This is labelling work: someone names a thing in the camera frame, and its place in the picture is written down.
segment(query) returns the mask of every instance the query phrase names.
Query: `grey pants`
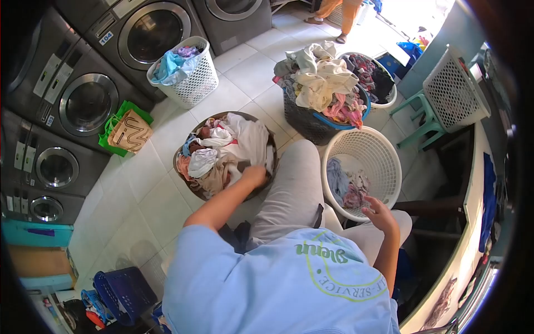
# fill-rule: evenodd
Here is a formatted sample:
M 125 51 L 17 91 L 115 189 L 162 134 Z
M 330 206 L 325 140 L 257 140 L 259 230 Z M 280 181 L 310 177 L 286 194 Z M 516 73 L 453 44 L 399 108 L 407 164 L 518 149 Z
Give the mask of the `grey pants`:
M 269 243 L 300 228 L 313 227 L 317 207 L 324 207 L 319 152 L 310 141 L 291 144 L 280 158 L 271 190 L 250 228 L 247 250 Z M 400 228 L 400 245 L 410 234 L 412 220 L 403 211 L 393 211 Z M 372 265 L 384 234 L 371 222 L 344 230 L 340 236 L 354 241 Z

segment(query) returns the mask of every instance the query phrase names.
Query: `light blue t-shirt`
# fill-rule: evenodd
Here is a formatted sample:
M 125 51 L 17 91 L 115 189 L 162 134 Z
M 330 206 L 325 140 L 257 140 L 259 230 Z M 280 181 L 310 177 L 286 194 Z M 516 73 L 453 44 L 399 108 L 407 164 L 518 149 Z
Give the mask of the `light blue t-shirt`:
M 386 279 L 346 238 L 299 229 L 246 253 L 185 227 L 167 272 L 174 334 L 399 333 Z

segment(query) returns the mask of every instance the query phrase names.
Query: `hand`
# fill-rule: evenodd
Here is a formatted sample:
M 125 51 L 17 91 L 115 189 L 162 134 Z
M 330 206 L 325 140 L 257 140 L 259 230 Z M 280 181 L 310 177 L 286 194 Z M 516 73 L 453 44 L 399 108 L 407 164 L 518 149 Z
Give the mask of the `hand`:
M 249 166 L 243 171 L 240 181 L 248 182 L 254 188 L 258 188 L 265 182 L 266 169 L 263 166 Z
M 371 209 L 374 212 L 366 207 L 362 208 L 362 212 L 371 219 L 376 228 L 384 234 L 400 233 L 397 221 L 384 203 L 371 196 L 365 196 L 364 199 L 371 203 Z

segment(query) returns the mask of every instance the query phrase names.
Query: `white tiled floor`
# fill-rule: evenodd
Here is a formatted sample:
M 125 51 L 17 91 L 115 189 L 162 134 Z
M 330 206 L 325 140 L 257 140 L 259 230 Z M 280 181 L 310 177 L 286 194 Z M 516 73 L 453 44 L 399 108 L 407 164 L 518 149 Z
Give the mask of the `white tiled floor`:
M 75 223 L 70 252 L 80 274 L 77 289 L 91 289 L 99 271 L 137 266 L 158 297 L 163 293 L 160 264 L 172 252 L 184 221 L 203 203 L 176 174 L 172 157 L 187 134 L 200 121 L 223 111 L 254 115 L 274 132 L 279 155 L 302 138 L 284 118 L 280 88 L 273 84 L 272 69 L 285 51 L 306 44 L 333 40 L 339 29 L 329 24 L 312 26 L 302 20 L 311 14 L 287 5 L 273 17 L 273 29 L 253 38 L 214 60 L 219 86 L 191 110 L 180 110 L 171 100 L 152 111 L 154 135 L 136 155 L 113 156 L 99 181 L 87 196 Z M 355 28 L 339 52 L 358 51 L 374 56 L 383 51 L 377 41 Z M 393 144 L 415 130 L 407 107 L 389 116 L 389 110 L 371 113 L 364 125 L 381 131 Z M 397 150 L 403 172 L 399 200 L 430 198 L 445 176 L 433 152 L 419 153 L 415 146 Z M 235 227 L 251 221 L 267 191 L 243 203 L 232 215 Z

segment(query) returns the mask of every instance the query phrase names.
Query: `round brown basket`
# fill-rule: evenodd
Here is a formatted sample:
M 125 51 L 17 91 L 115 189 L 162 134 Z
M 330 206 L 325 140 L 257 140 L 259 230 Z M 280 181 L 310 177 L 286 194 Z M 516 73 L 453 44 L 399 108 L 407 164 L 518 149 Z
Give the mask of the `round brown basket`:
M 219 113 L 219 114 L 215 114 L 213 116 L 210 116 L 210 117 L 206 118 L 205 120 L 200 122 L 200 124 L 198 124 L 191 132 L 192 133 L 197 132 L 198 129 L 200 129 L 201 127 L 203 127 L 206 124 L 206 121 L 208 119 L 214 118 L 214 119 L 218 120 L 218 119 L 221 119 L 222 117 L 226 116 L 226 114 L 228 114 L 229 112 L 231 112 L 233 114 L 236 114 L 236 115 L 243 116 L 243 118 L 246 119 L 247 121 L 255 122 L 255 121 L 258 120 L 254 116 L 249 115 L 247 113 L 242 113 L 242 112 L 239 112 L 239 111 L 225 111 L 225 112 L 222 112 L 222 113 Z M 267 128 L 267 131 L 269 131 L 269 139 L 267 139 L 267 144 L 270 144 L 273 147 L 273 157 L 274 157 L 274 159 L 273 159 L 273 174 L 274 174 L 274 173 L 276 173 L 276 166 L 278 164 L 278 154 L 277 154 L 276 144 L 274 143 L 274 133 L 271 130 L 269 130 L 269 128 Z M 191 189 L 191 187 L 190 187 L 191 182 L 189 182 L 189 181 L 187 181 L 185 179 L 185 177 L 180 173 L 180 171 L 178 170 L 178 168 L 176 166 L 176 159 L 178 158 L 178 154 L 181 153 L 181 151 L 182 151 L 182 146 L 180 146 L 180 148 L 178 149 L 178 151 L 176 151 L 176 153 L 174 154 L 174 157 L 172 158 L 172 165 L 174 166 L 174 171 L 178 173 L 178 175 L 182 178 L 182 180 L 184 180 L 184 182 L 187 184 L 187 187 L 189 188 L 189 190 L 191 190 L 193 192 L 193 194 L 195 194 L 198 198 L 206 201 L 208 199 L 203 194 L 204 193 L 204 189 L 200 189 L 200 190 L 197 190 L 197 191 L 194 191 L 193 189 Z M 245 167 L 248 167 L 248 165 L 244 164 L 244 163 L 241 163 L 241 162 L 238 164 L 238 169 L 241 172 L 243 171 L 243 169 L 245 169 Z M 267 182 L 265 182 L 265 184 L 263 184 L 261 187 L 256 188 L 250 195 L 248 195 L 248 197 L 245 199 L 245 201 L 248 201 L 249 199 L 257 196 L 263 189 L 265 189 L 269 184 L 272 183 L 273 179 L 274 179 L 274 175 L 268 176 Z

